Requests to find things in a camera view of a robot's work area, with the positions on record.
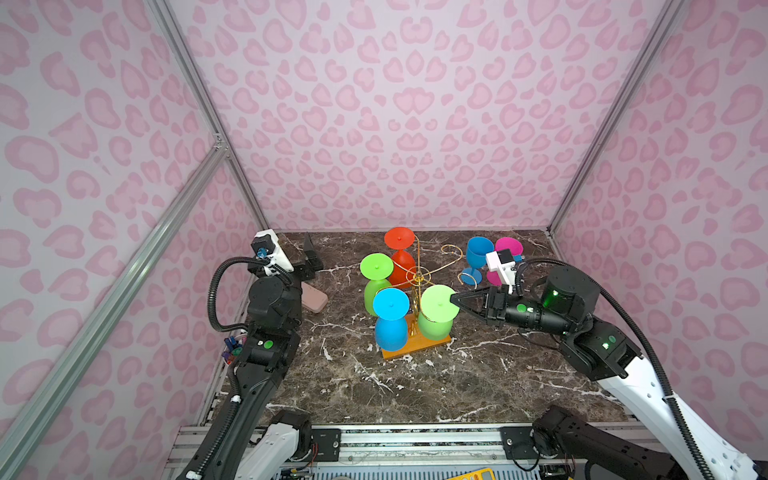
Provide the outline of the green wine glass front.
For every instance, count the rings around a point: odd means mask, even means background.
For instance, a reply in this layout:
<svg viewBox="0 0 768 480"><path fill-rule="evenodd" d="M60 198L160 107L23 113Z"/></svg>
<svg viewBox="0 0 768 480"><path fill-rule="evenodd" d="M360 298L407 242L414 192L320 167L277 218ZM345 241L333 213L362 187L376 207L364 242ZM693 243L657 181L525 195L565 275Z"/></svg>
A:
<svg viewBox="0 0 768 480"><path fill-rule="evenodd" d="M447 285L433 285L421 295L418 328L431 341L448 337L459 308L451 303L455 291Z"/></svg>

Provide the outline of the blue wine glass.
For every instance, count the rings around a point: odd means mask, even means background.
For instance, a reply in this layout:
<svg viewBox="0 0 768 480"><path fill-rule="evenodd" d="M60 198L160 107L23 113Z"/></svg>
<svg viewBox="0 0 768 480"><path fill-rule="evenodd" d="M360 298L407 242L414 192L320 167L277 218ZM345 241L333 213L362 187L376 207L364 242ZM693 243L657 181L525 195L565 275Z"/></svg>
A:
<svg viewBox="0 0 768 480"><path fill-rule="evenodd" d="M465 255L468 267L459 275L463 284L478 287L482 283L482 269L486 266L486 255L493 250L494 243L486 237L475 236L468 241Z"/></svg>
<svg viewBox="0 0 768 480"><path fill-rule="evenodd" d="M388 352L401 350L407 343L409 327L405 316L410 310L409 297L397 288L386 288L377 293L373 301L377 316L375 340Z"/></svg>

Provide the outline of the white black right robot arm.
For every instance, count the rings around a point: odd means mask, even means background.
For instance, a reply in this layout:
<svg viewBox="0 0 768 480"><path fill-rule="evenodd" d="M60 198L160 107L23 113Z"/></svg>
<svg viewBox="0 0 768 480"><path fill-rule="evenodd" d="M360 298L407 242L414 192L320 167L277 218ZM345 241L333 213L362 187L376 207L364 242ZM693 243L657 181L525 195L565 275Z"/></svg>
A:
<svg viewBox="0 0 768 480"><path fill-rule="evenodd" d="M674 392L648 338L602 286L565 262L548 263L538 300L515 284L455 293L450 301L488 324L554 337L570 366L619 400L664 449L633 444L551 406L530 432L539 456L582 458L624 479L766 478L766 462L734 447Z"/></svg>

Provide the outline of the blue wine glass front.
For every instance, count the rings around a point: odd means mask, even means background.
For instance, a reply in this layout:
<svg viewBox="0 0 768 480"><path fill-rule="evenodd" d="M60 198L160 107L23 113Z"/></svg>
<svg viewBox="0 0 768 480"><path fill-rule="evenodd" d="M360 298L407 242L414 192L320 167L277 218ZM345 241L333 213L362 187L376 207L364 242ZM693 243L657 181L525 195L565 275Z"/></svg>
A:
<svg viewBox="0 0 768 480"><path fill-rule="evenodd" d="M405 316L410 310L409 297L397 288L386 288L377 293L373 301L377 316L375 340L388 352L401 350L407 343L409 327Z"/></svg>

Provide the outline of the magenta wine glass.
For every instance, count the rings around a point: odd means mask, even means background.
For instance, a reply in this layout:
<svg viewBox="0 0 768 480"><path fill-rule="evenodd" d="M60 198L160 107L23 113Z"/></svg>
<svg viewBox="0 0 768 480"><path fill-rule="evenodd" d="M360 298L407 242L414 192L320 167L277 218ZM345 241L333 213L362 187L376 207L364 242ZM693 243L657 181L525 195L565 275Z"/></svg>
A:
<svg viewBox="0 0 768 480"><path fill-rule="evenodd" d="M515 284L517 264L523 260L522 243L511 237L503 237L495 242L494 250L486 254L488 267L487 278L494 286Z"/></svg>

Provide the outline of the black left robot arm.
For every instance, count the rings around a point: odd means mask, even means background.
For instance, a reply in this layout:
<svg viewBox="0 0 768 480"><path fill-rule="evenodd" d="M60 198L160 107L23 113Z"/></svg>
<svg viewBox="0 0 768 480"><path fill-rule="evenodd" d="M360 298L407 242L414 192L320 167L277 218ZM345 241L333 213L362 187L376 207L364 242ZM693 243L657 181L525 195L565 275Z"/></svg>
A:
<svg viewBox="0 0 768 480"><path fill-rule="evenodd" d="M232 257L214 271L207 298L208 320L220 333L246 332L241 352L229 364L230 392L180 479L234 479L267 404L284 380L300 343L302 283L324 268L304 237L304 260L294 265L272 230L256 234L253 255ZM245 320L222 324L217 316L218 288L226 271L245 264L256 277L248 291Z"/></svg>

